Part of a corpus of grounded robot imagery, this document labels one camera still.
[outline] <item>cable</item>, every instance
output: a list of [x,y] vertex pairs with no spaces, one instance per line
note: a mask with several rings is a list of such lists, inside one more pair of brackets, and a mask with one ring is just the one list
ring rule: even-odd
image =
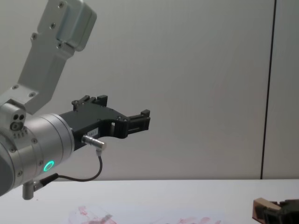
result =
[[103,169],[103,161],[102,161],[102,157],[99,156],[99,161],[100,161],[100,169],[98,171],[98,173],[91,177],[91,178],[88,178],[88,179],[77,179],[77,178],[73,178],[73,177],[69,177],[69,176],[63,176],[63,175],[58,175],[58,178],[64,178],[64,179],[67,179],[67,180],[70,180],[70,181],[77,181],[77,182],[88,182],[88,181],[93,181],[94,179],[96,179],[102,172],[102,169]]

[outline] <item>white table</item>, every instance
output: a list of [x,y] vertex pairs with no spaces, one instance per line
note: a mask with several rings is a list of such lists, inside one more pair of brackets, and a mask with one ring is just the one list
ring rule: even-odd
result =
[[0,197],[1,224],[59,224],[80,205],[128,204],[215,210],[231,224],[257,224],[253,200],[299,198],[299,180],[53,182],[24,201],[21,187]]

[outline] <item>white sticker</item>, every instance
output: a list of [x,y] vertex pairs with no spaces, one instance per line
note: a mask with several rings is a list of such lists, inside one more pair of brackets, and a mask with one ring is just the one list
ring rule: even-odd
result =
[[99,128],[93,129],[92,131],[88,132],[87,135],[89,137],[94,137],[99,133]]

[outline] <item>white wall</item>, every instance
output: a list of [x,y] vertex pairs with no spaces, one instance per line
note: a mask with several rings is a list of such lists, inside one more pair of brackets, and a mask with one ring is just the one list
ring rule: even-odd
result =
[[[259,178],[273,0],[88,0],[90,41],[38,114],[108,95],[126,115],[151,109],[150,130],[103,139],[102,179]],[[0,90],[15,83],[46,0],[0,3]],[[86,147],[53,171],[92,176]]]
[[299,178],[299,1],[276,17],[263,177]]

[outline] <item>green led ring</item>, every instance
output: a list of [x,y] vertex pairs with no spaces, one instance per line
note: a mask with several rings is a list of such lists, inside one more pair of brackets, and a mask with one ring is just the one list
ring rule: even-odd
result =
[[44,172],[49,171],[54,166],[54,164],[55,164],[55,162],[53,160],[49,161],[43,168],[43,171]]

